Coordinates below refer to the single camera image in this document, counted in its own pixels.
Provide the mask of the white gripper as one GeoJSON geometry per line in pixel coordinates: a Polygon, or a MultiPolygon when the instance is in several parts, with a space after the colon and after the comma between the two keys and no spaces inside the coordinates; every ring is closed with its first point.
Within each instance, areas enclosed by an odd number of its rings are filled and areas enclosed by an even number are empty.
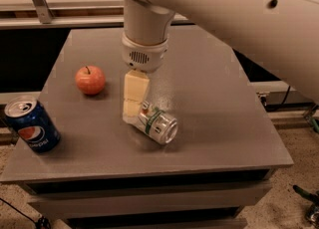
{"type": "Polygon", "coordinates": [[[150,89],[150,79],[145,73],[153,73],[162,65],[168,35],[164,35],[160,43],[142,45],[123,33],[122,45],[122,58],[132,69],[125,75],[123,120],[134,124],[150,89]]]}

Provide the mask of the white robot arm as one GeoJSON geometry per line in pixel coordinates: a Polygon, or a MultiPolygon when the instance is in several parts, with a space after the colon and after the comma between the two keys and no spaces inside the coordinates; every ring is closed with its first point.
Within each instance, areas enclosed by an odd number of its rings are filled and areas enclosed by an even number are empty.
{"type": "Polygon", "coordinates": [[[153,72],[178,13],[319,103],[318,0],[125,0],[123,56],[153,72]]]}

